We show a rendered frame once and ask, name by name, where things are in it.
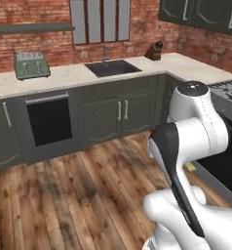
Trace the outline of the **brown knife block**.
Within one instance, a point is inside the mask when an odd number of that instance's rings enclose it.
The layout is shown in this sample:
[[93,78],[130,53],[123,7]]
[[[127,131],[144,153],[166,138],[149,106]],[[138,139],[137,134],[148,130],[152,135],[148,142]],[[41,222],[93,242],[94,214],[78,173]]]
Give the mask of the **brown knife block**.
[[163,42],[157,41],[144,54],[148,59],[152,61],[159,61],[161,59],[161,51],[163,49]]

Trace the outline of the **dark grey base cupboards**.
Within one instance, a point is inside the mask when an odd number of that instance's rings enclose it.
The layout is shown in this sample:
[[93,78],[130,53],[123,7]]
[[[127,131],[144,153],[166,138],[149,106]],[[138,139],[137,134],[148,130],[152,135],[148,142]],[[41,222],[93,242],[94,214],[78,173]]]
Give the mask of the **dark grey base cupboards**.
[[[78,92],[80,150],[150,130],[165,121],[172,92],[181,83],[180,79],[163,73],[70,88]],[[0,100],[0,170],[26,164],[15,125],[13,100]]]

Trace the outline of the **dark sink basin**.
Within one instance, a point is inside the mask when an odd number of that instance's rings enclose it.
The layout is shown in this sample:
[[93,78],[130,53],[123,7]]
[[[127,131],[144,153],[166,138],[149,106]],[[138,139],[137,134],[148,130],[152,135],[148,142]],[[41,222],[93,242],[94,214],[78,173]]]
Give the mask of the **dark sink basin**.
[[85,67],[89,69],[96,77],[140,72],[139,68],[124,60],[86,63]]

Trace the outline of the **dark grey dishwasher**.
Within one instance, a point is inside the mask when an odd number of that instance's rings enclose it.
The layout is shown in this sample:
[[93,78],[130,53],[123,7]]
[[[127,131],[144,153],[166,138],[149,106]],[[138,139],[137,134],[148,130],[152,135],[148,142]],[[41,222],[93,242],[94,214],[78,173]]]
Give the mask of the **dark grey dishwasher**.
[[13,112],[27,165],[82,148],[75,89],[16,97]]

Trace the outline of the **grey tap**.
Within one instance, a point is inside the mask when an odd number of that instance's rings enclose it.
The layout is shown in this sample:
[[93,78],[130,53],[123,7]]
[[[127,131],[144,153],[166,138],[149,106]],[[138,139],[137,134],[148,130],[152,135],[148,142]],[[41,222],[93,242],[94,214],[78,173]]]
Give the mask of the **grey tap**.
[[105,45],[102,46],[102,63],[105,63],[106,61],[109,60],[109,58],[106,56],[106,51],[110,50],[110,48],[106,47]]

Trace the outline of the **green toaster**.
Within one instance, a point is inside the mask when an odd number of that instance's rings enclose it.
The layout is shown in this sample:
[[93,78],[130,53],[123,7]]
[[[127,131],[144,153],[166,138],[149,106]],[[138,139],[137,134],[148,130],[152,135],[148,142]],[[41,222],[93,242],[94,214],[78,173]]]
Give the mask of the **green toaster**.
[[14,68],[17,80],[49,77],[49,65],[40,52],[15,53]]

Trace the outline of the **window with grey panes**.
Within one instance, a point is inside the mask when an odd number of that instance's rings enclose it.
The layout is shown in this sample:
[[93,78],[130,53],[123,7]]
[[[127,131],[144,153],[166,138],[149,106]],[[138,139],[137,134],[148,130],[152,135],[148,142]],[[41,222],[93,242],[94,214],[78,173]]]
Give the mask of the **window with grey panes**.
[[131,0],[70,0],[70,14],[76,45],[129,39]]

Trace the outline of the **gas hob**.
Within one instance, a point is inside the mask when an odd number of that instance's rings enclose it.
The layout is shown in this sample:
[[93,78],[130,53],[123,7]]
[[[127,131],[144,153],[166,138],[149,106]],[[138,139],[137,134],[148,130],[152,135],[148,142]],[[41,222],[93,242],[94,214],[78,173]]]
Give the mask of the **gas hob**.
[[232,101],[232,80],[211,84],[210,89],[216,95]]

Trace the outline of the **grey oven with black door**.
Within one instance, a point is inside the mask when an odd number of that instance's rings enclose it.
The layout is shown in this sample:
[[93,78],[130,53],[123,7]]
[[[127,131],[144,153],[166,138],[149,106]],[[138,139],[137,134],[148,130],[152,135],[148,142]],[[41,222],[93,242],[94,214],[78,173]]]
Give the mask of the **grey oven with black door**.
[[212,94],[215,110],[226,123],[229,132],[227,150],[221,154],[194,161],[196,174],[218,192],[232,207],[232,102]]

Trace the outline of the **dark grey wall shelf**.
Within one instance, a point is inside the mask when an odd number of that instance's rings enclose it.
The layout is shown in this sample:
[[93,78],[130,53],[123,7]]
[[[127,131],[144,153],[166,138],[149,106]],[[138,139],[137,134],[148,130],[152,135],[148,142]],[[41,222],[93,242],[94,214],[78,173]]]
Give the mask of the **dark grey wall shelf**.
[[75,27],[70,23],[23,23],[0,25],[0,35],[54,31],[73,31]]

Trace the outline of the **dark grey wall cupboards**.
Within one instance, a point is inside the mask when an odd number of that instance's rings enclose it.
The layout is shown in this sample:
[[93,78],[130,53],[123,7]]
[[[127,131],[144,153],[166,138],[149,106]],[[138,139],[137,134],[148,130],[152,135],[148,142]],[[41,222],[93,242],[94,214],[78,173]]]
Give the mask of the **dark grey wall cupboards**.
[[232,35],[232,0],[160,0],[158,19]]

